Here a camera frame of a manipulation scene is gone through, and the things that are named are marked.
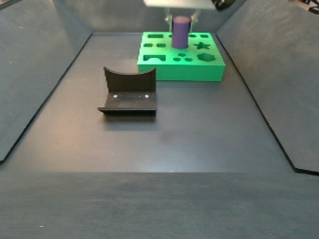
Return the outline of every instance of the black holder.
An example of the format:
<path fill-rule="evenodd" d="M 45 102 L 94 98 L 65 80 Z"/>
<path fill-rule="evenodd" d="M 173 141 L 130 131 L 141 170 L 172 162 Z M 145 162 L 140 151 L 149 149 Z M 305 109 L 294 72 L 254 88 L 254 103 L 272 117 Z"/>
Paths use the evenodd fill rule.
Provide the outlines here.
<path fill-rule="evenodd" d="M 121 74 L 104 68 L 108 94 L 104 114 L 156 114 L 156 68 L 137 74 Z"/>

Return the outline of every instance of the green foam block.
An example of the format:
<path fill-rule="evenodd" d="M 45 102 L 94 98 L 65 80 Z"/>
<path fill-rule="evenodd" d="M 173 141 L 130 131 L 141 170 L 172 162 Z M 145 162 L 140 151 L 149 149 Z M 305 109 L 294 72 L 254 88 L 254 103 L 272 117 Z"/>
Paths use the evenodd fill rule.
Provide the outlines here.
<path fill-rule="evenodd" d="M 157 68 L 157 80 L 220 81 L 225 63 L 209 33 L 190 33 L 188 48 L 172 47 L 172 33 L 141 36 L 138 72 Z"/>

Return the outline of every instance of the hexagon-shaped hole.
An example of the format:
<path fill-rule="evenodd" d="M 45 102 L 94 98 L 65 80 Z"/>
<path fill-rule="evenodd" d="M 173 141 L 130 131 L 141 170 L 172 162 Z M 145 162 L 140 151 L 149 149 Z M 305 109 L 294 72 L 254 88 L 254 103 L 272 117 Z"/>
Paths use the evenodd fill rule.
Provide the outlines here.
<path fill-rule="evenodd" d="M 216 58 L 214 58 L 214 55 L 201 53 L 197 55 L 197 59 L 208 63 L 208 62 L 212 62 Z"/>

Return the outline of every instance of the purple cylinder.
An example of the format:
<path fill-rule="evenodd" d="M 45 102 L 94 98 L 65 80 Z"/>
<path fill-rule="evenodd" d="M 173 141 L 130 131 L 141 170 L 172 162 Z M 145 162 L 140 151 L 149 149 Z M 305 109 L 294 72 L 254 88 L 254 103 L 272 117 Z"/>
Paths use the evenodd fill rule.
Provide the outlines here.
<path fill-rule="evenodd" d="M 184 16 L 177 16 L 173 18 L 172 47 L 174 49 L 186 48 L 189 28 L 190 28 L 190 18 Z"/>

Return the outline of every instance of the star-shaped hole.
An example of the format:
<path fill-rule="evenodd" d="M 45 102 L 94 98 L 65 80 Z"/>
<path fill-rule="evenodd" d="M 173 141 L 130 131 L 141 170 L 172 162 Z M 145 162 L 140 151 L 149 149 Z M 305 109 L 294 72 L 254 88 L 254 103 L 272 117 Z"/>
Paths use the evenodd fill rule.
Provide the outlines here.
<path fill-rule="evenodd" d="M 194 46 L 197 46 L 197 49 L 209 49 L 209 44 L 204 44 L 202 42 L 198 42 L 197 44 L 194 44 Z"/>

